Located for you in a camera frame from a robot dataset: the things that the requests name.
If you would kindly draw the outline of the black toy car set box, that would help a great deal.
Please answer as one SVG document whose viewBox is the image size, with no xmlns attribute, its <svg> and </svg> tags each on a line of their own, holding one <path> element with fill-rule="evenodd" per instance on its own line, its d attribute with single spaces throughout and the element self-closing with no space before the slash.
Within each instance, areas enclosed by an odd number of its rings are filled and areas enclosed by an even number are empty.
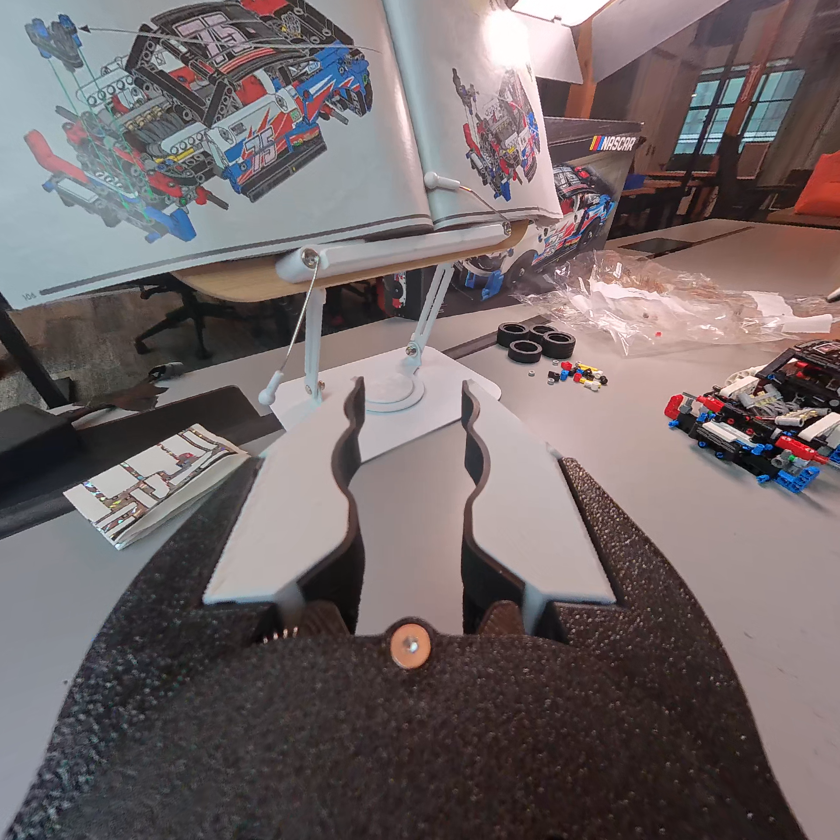
<svg viewBox="0 0 840 840">
<path fill-rule="evenodd" d="M 636 149 L 645 141 L 643 124 L 547 118 L 546 128 L 560 221 L 530 224 L 516 245 L 456 263 L 441 317 L 499 307 L 515 291 L 538 293 L 544 274 L 606 243 Z"/>
</svg>

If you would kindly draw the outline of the crumpled clear plastic bag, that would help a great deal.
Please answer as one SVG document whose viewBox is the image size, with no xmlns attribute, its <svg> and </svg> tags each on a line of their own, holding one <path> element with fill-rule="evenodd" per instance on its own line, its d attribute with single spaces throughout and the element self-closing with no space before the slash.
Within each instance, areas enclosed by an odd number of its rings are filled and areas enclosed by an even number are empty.
<svg viewBox="0 0 840 840">
<path fill-rule="evenodd" d="M 838 340 L 838 303 L 729 290 L 705 275 L 611 250 L 588 251 L 512 282 L 512 296 L 626 355 L 707 345 Z"/>
</svg>

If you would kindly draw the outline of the pile of small colourful bricks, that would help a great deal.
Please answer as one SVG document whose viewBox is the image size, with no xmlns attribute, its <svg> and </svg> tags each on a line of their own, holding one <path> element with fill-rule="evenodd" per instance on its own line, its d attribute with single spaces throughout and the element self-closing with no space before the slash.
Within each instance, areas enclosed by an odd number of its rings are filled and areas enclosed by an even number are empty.
<svg viewBox="0 0 840 840">
<path fill-rule="evenodd" d="M 569 382 L 592 392 L 599 392 L 609 383 L 609 378 L 602 369 L 571 360 L 550 360 L 543 373 L 530 371 L 528 375 L 536 376 L 548 386 Z"/>
</svg>

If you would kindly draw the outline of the partly built toy brick car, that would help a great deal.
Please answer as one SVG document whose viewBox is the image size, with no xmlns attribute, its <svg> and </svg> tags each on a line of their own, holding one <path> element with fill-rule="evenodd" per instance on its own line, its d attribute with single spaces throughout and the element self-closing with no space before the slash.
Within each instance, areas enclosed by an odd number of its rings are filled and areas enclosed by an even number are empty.
<svg viewBox="0 0 840 840">
<path fill-rule="evenodd" d="M 668 426 L 760 484 L 799 494 L 839 467 L 839 341 L 815 339 L 700 395 L 672 395 Z"/>
</svg>

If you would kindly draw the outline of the folded sticker sheet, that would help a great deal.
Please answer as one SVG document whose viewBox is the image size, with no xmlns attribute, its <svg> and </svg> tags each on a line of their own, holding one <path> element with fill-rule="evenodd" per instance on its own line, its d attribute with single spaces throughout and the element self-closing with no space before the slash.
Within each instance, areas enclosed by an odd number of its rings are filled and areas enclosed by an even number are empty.
<svg viewBox="0 0 840 840">
<path fill-rule="evenodd" d="M 202 499 L 249 459 L 195 424 L 63 493 L 116 550 Z"/>
</svg>

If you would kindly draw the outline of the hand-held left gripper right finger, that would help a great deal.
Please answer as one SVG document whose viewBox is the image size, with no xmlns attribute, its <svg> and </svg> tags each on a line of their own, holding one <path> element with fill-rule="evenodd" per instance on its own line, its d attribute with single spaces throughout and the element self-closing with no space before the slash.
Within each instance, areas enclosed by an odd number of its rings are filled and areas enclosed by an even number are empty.
<svg viewBox="0 0 840 840">
<path fill-rule="evenodd" d="M 465 469 L 474 483 L 461 544 L 463 627 L 499 602 L 526 634 L 563 636 L 560 605 L 614 608 L 618 585 L 560 454 L 476 381 L 464 381 Z"/>
</svg>

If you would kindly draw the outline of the white book stand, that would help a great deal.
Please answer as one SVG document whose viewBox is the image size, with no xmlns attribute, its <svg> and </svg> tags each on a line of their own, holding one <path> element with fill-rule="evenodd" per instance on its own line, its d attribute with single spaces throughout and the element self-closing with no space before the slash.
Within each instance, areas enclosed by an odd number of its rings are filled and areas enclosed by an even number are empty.
<svg viewBox="0 0 840 840">
<path fill-rule="evenodd" d="M 364 384 L 363 462 L 449 425 L 460 416 L 460 388 L 471 377 L 461 363 L 427 344 L 455 271 L 455 263 L 516 245 L 529 219 L 510 218 L 462 182 L 434 171 L 424 174 L 430 196 L 471 196 L 490 211 L 490 221 L 442 233 L 376 241 L 309 244 L 285 255 L 220 262 L 176 275 L 196 290 L 220 292 L 222 299 L 257 301 L 304 292 L 303 310 L 292 332 L 306 324 L 303 376 L 285 381 L 287 360 L 279 364 L 258 395 L 284 430 L 312 432 L 322 403 L 339 405 L 340 388 Z M 345 281 L 367 280 L 398 270 L 435 266 L 419 319 L 403 352 L 389 351 L 321 373 L 322 310 L 326 290 Z"/>
</svg>

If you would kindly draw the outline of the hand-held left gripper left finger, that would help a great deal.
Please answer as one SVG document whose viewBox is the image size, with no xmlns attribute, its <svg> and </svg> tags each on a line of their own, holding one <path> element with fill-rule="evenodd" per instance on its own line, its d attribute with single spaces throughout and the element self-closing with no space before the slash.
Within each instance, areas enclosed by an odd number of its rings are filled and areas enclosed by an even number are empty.
<svg viewBox="0 0 840 840">
<path fill-rule="evenodd" d="M 272 603 L 291 625 L 306 604 L 330 602 L 355 632 L 364 545 L 350 482 L 364 418 L 364 378 L 353 377 L 267 449 L 205 605 Z"/>
</svg>

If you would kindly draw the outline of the dark brown cloth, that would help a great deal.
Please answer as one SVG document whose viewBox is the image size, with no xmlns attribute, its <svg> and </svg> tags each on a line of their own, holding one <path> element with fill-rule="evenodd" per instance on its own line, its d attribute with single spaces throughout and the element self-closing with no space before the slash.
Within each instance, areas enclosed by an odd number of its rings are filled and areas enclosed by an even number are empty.
<svg viewBox="0 0 840 840">
<path fill-rule="evenodd" d="M 117 392 L 92 397 L 82 405 L 92 411 L 114 408 L 143 413 L 154 409 L 159 397 L 165 392 L 166 388 L 159 386 L 156 381 L 142 381 Z"/>
</svg>

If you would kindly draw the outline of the open toy car instruction book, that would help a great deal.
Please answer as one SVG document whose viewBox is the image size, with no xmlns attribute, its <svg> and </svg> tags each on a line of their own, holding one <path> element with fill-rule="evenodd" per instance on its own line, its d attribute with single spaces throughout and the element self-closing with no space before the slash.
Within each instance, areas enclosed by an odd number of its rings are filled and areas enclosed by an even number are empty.
<svg viewBox="0 0 840 840">
<path fill-rule="evenodd" d="M 2 297 L 558 217 L 519 5 L 2 2 Z"/>
</svg>

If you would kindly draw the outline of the orange cushion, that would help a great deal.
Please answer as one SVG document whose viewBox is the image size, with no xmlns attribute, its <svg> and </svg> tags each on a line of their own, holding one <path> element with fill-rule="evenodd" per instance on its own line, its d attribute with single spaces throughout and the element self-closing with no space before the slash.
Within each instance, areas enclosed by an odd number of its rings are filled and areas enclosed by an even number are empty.
<svg viewBox="0 0 840 840">
<path fill-rule="evenodd" d="M 794 205 L 802 216 L 839 218 L 840 153 L 823 154 Z"/>
</svg>

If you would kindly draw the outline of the black desk divider strip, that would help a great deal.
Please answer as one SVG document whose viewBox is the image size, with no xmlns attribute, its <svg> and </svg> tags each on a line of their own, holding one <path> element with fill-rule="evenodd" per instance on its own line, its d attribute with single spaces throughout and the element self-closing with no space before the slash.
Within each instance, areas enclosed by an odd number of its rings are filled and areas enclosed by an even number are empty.
<svg viewBox="0 0 840 840">
<path fill-rule="evenodd" d="M 2 505 L 1 538 L 73 512 L 65 490 L 194 424 L 240 447 L 280 430 L 280 420 L 273 414 L 258 415 L 235 385 L 82 429 L 87 452 L 58 469 L 59 477 L 49 481 L 54 484 L 49 492 L 35 495 L 27 490 L 26 499 Z"/>
</svg>

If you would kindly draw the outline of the black office chair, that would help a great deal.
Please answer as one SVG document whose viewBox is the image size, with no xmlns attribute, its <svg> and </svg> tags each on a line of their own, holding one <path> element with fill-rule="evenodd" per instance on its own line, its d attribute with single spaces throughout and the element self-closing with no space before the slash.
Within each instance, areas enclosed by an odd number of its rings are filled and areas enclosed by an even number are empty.
<svg viewBox="0 0 840 840">
<path fill-rule="evenodd" d="M 137 354 L 148 354 L 151 352 L 146 340 L 191 321 L 196 333 L 196 357 L 201 361 L 211 358 L 212 355 L 207 349 L 204 340 L 205 320 L 221 317 L 225 312 L 224 307 L 209 301 L 200 300 L 194 289 L 170 274 L 136 280 L 134 284 L 140 289 L 140 298 L 142 300 L 147 301 L 154 295 L 173 292 L 179 296 L 182 302 L 179 308 L 167 312 L 163 320 L 157 322 L 153 327 L 142 332 L 133 340 L 133 347 Z"/>
</svg>

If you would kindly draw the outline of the wooden bench table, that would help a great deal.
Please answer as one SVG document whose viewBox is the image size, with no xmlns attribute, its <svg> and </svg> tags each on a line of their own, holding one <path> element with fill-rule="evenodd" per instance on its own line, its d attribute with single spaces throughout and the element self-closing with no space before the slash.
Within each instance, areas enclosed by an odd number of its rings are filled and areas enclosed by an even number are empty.
<svg viewBox="0 0 840 840">
<path fill-rule="evenodd" d="M 682 171 L 631 174 L 622 191 L 625 207 L 619 214 L 645 215 L 658 227 L 673 219 L 681 224 L 713 216 L 763 221 L 773 211 L 793 207 L 809 175 L 806 172 L 803 178 L 770 185 L 760 184 L 757 177 L 739 176 L 733 202 L 717 210 L 719 186 L 715 173 L 697 171 L 689 179 Z"/>
</svg>

